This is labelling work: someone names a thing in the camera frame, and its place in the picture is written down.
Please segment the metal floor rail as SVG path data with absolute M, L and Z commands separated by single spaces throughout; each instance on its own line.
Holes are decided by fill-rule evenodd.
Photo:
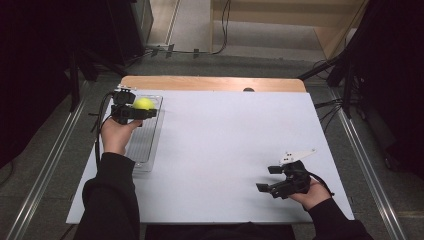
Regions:
M 64 148 L 68 143 L 70 135 L 82 110 L 85 107 L 86 100 L 78 103 L 73 111 L 66 112 L 66 119 L 60 125 L 60 131 L 54 138 L 54 143 L 49 150 L 48 156 L 42 161 L 43 165 L 37 172 L 37 178 L 31 185 L 31 189 L 25 196 L 16 218 L 11 226 L 6 240 L 22 240 L 23 236 L 39 206 L 43 194 L 53 176 L 53 173 L 60 161 Z
M 344 111 L 339 113 L 340 121 L 353 148 L 364 179 L 374 199 L 380 217 L 386 227 L 391 240 L 408 240 L 400 224 L 397 214 L 383 189 L 376 171 L 368 157 L 368 154 L 357 133 L 353 121 L 347 117 Z

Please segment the clear plastic tray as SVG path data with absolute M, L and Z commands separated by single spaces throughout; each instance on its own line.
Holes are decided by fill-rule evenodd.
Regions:
M 155 154 L 162 129 L 164 111 L 161 109 L 163 97 L 158 95 L 140 95 L 149 98 L 155 104 L 157 116 L 143 121 L 142 126 L 133 131 L 126 146 L 126 157 L 135 162 L 134 173 L 150 172 L 153 169 Z

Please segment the wooden table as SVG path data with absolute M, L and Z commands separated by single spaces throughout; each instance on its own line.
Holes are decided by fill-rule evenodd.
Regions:
M 310 94 L 302 81 L 279 78 L 127 76 L 136 95 L 163 97 L 162 129 L 150 172 L 133 174 L 146 224 L 304 223 L 292 200 L 261 193 L 280 181 L 267 168 L 286 152 L 324 178 L 353 215 Z M 255 92 L 243 92 L 244 88 Z

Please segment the person's right hand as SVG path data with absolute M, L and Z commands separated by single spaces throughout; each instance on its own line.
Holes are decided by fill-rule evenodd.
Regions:
M 300 203 L 307 211 L 330 197 L 329 191 L 315 179 L 310 181 L 310 188 L 307 193 L 295 193 L 289 196 L 290 199 Z

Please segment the person's left hand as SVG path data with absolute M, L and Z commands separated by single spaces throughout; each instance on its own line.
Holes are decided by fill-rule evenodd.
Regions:
M 126 125 L 122 125 L 112 118 L 106 120 L 101 129 L 104 151 L 124 155 L 126 152 L 125 147 L 130 140 L 132 132 L 141 126 L 142 123 L 142 120 L 133 120 Z

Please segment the yellow tennis ball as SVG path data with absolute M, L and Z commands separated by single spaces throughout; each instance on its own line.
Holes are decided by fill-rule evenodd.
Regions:
M 151 110 L 155 108 L 155 104 L 149 98 L 142 97 L 136 99 L 132 104 L 132 107 L 138 110 Z

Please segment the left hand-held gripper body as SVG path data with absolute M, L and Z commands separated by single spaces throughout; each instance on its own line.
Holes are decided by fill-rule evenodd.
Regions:
M 110 115 L 119 124 L 125 125 L 129 120 L 140 120 L 137 110 L 132 107 L 135 98 L 136 95 L 129 88 L 120 88 L 114 91 Z

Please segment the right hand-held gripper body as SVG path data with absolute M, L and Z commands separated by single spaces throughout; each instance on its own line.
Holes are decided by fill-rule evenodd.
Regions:
M 307 193 L 310 188 L 310 173 L 306 170 L 302 159 L 311 156 L 315 149 L 298 152 L 286 152 L 277 166 L 282 166 L 284 181 L 270 185 L 269 193 L 274 197 L 286 199 L 295 193 Z

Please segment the black curtain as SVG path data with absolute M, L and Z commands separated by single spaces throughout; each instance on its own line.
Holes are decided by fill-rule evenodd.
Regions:
M 424 0 L 369 0 L 352 42 L 362 105 L 389 167 L 424 180 Z
M 71 96 L 68 51 L 122 68 L 108 0 L 0 0 L 0 168 Z

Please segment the light wooden furniture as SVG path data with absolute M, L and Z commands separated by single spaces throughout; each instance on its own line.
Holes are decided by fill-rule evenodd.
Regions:
M 211 51 L 318 60 L 336 56 L 368 0 L 209 0 Z

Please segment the black stand legs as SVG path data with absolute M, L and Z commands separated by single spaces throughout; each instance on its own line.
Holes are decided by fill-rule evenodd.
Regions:
M 69 80 L 71 85 L 71 106 L 70 111 L 74 112 L 81 102 L 79 72 L 82 72 L 88 81 L 96 81 L 98 71 L 94 64 L 99 63 L 112 72 L 121 77 L 127 76 L 128 73 L 113 64 L 111 61 L 101 57 L 99 54 L 87 48 L 73 48 L 68 51 L 69 56 Z
M 298 79 L 305 81 L 312 76 L 317 75 L 324 70 L 331 68 L 331 72 L 327 77 L 327 85 L 329 87 L 337 87 L 341 81 L 344 81 L 343 85 L 343 96 L 342 96 L 342 109 L 348 118 L 351 118 L 350 114 L 350 100 L 351 92 L 353 88 L 353 81 L 355 76 L 354 64 L 350 60 L 350 54 L 347 50 L 342 51 L 336 57 L 325 61 L 324 63 L 313 67 L 311 70 L 298 76 Z

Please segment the person's dark clothing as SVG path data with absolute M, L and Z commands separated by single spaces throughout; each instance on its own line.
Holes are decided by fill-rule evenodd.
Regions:
M 296 240 L 289 225 L 148 225 L 145 240 Z

